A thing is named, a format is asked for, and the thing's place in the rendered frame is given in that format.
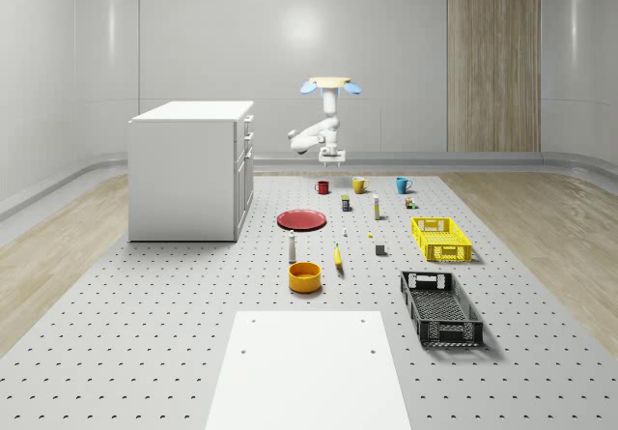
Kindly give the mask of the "red plate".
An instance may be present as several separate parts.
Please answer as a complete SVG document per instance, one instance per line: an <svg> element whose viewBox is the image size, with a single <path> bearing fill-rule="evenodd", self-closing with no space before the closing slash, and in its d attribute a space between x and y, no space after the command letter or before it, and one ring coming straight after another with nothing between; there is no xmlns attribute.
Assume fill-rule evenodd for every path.
<svg viewBox="0 0 618 430"><path fill-rule="evenodd" d="M285 229L305 232L325 226L326 217L312 210L289 210L277 217L277 224Z"/></svg>

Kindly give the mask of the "yellow bowl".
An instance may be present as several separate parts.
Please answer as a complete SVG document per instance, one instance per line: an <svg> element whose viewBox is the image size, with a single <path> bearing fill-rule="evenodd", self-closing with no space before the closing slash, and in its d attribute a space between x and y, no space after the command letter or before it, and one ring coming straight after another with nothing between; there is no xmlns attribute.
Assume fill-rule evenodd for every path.
<svg viewBox="0 0 618 430"><path fill-rule="evenodd" d="M289 287L298 293L311 293L322 286L321 268L311 262L296 262L289 266Z"/></svg>

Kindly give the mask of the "yellow basket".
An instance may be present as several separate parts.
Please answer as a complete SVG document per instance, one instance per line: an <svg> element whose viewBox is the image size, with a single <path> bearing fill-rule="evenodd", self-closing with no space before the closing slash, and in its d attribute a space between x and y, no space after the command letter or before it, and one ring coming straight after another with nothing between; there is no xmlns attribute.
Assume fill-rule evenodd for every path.
<svg viewBox="0 0 618 430"><path fill-rule="evenodd" d="M450 217L413 217L411 233L428 261L471 260L471 242Z"/></svg>

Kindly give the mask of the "white cabinet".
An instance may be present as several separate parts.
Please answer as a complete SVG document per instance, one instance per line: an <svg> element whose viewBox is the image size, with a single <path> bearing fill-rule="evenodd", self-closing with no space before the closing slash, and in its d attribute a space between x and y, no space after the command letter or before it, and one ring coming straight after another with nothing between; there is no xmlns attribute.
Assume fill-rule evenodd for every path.
<svg viewBox="0 0 618 430"><path fill-rule="evenodd" d="M128 132L128 237L234 242L253 198L250 100L170 101Z"/></svg>

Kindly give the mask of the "dark grey basket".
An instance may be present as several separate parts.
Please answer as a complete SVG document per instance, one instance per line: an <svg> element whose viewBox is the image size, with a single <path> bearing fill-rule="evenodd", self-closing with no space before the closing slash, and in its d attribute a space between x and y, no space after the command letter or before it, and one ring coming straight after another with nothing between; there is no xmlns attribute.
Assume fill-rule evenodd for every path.
<svg viewBox="0 0 618 430"><path fill-rule="evenodd" d="M401 271L400 278L400 290L421 343L483 343L482 318L453 274Z"/></svg>

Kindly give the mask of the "white board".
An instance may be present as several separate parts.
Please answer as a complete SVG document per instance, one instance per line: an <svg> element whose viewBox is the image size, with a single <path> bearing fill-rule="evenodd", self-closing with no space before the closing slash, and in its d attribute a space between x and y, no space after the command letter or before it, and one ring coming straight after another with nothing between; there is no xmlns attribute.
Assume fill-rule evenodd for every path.
<svg viewBox="0 0 618 430"><path fill-rule="evenodd" d="M240 311L206 430L410 430L377 311Z"/></svg>

